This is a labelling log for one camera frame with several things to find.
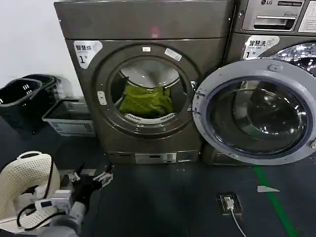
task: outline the black laundry basket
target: black laundry basket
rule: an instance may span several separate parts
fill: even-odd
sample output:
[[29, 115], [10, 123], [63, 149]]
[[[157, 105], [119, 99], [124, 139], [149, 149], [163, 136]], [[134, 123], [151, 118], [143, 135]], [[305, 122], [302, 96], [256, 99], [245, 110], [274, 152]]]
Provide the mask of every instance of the black laundry basket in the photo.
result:
[[0, 116], [21, 134], [34, 134], [43, 125], [41, 117], [56, 103], [58, 79], [34, 74], [9, 82], [0, 89]]

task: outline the dark gray floor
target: dark gray floor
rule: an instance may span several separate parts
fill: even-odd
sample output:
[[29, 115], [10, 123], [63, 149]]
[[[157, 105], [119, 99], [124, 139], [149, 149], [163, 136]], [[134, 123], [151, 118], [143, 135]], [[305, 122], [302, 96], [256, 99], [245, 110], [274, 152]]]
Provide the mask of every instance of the dark gray floor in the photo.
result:
[[[49, 126], [21, 137], [2, 119], [0, 166], [19, 154], [39, 150], [52, 155], [59, 169], [99, 168], [106, 157], [95, 138], [62, 137]], [[281, 192], [286, 215], [300, 236], [316, 235], [316, 161], [262, 167], [271, 186]], [[83, 237], [219, 237], [241, 236], [229, 215], [219, 211], [216, 195], [235, 192], [242, 206], [237, 217], [249, 237], [288, 236], [253, 167], [208, 167], [202, 164], [120, 166], [114, 181], [91, 198]], [[0, 232], [1, 237], [11, 236]]]

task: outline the floor outlet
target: floor outlet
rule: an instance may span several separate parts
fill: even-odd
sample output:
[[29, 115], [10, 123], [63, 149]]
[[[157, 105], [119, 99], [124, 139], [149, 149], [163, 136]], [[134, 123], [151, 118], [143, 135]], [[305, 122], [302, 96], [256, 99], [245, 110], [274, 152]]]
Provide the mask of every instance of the floor outlet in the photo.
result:
[[225, 197], [230, 197], [232, 200], [234, 200], [234, 214], [241, 214], [242, 209], [239, 202], [239, 199], [236, 194], [234, 193], [224, 193], [217, 195], [217, 202], [220, 208], [220, 211], [223, 215], [231, 214], [231, 211], [227, 209], [226, 203], [224, 201]]

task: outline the laundry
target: laundry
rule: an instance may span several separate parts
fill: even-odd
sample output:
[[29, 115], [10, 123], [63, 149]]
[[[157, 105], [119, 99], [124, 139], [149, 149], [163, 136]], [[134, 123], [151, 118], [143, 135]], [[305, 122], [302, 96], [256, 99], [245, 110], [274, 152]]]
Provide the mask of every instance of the laundry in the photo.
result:
[[119, 111], [123, 114], [153, 119], [173, 112], [168, 88], [155, 87], [149, 90], [128, 84], [125, 87], [124, 95], [119, 107]]

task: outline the open door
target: open door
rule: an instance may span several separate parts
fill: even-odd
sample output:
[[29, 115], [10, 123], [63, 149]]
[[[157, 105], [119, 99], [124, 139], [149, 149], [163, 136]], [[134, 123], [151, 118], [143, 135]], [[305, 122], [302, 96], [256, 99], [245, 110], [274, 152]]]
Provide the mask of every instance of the open door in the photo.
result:
[[279, 165], [316, 151], [316, 78], [274, 59], [239, 61], [196, 90], [193, 117], [204, 139], [242, 162]]

